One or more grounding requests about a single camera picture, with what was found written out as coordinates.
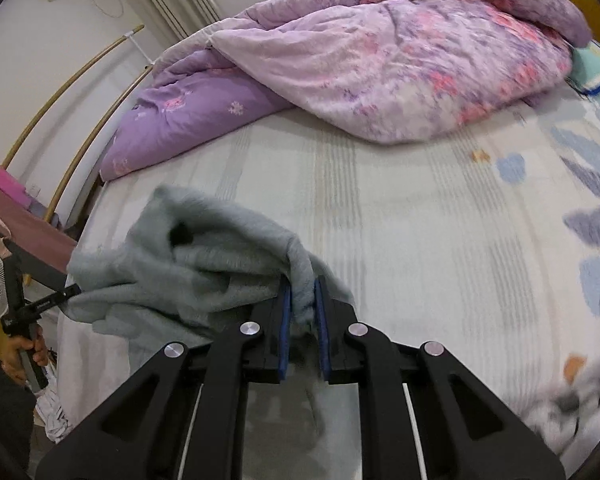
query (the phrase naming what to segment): blue gripper pad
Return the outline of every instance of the blue gripper pad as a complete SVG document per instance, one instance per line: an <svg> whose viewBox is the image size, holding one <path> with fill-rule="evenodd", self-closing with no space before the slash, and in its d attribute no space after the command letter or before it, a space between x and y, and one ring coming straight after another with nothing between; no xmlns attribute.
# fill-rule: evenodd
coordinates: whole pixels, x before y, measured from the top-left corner
<svg viewBox="0 0 600 480"><path fill-rule="evenodd" d="M322 300L322 287L315 280L315 325L318 329L318 352L320 354L320 370L322 377L328 381L331 375L331 360L329 358L329 330Z"/></svg>
<svg viewBox="0 0 600 480"><path fill-rule="evenodd" d="M286 369L289 366L289 346L291 327L291 287L285 290L285 301L282 305L282 320L280 320L280 338L278 339L278 377L281 381L286 378Z"/></svg>

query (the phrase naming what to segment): human hand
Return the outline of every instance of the human hand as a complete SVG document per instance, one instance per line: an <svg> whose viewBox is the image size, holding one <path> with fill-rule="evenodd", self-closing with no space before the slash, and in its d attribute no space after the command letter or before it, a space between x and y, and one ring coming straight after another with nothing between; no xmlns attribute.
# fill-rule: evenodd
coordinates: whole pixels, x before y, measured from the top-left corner
<svg viewBox="0 0 600 480"><path fill-rule="evenodd" d="M0 349L0 361L2 362L2 370L16 384L24 386L27 375L22 367L20 360L20 349L35 351L33 361L39 366L46 366L49 363L48 351L46 349L45 339L42 337L42 327L38 326L35 341L26 339L22 336L14 336L7 339Z"/></svg>

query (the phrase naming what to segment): cable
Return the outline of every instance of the cable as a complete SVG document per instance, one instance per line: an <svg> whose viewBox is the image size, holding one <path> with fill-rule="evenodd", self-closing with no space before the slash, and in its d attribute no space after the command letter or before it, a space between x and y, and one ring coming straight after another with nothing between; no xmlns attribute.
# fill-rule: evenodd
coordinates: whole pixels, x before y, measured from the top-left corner
<svg viewBox="0 0 600 480"><path fill-rule="evenodd" d="M103 13L105 16L109 16L110 18L122 18L122 15L125 13L125 4L122 2L122 0L118 0L118 3L120 4L120 13L117 16L113 16L112 14L109 14L106 10L104 10L101 6L99 6L96 3L96 0L91 0L91 3L93 3L93 5L95 5L96 7L98 7L98 10Z"/></svg>

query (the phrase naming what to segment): metal screw cap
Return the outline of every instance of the metal screw cap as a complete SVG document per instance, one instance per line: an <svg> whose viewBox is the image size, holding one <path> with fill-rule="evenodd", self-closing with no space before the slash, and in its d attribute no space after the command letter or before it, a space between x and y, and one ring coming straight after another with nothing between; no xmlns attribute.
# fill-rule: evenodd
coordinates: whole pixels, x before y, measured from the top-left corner
<svg viewBox="0 0 600 480"><path fill-rule="evenodd" d="M369 328L364 323L352 323L349 325L349 333L358 337L369 332Z"/></svg>
<svg viewBox="0 0 600 480"><path fill-rule="evenodd" d="M437 341L427 341L424 343L424 351L429 355L439 356L445 351L445 347Z"/></svg>
<svg viewBox="0 0 600 480"><path fill-rule="evenodd" d="M240 325L240 332L244 335L256 335L260 331L260 325L255 321L247 321Z"/></svg>
<svg viewBox="0 0 600 480"><path fill-rule="evenodd" d="M167 357L180 357L184 353L184 346L180 343L169 343L164 347L164 354Z"/></svg>

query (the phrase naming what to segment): purple quilt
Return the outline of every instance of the purple quilt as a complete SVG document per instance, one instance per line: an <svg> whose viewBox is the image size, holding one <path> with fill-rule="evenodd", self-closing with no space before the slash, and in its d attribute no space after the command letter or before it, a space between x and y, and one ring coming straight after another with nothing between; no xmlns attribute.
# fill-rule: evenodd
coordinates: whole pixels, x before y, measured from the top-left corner
<svg viewBox="0 0 600 480"><path fill-rule="evenodd" d="M568 0L269 0L157 61L101 169L112 180L297 105L371 142L430 139L571 69Z"/></svg>

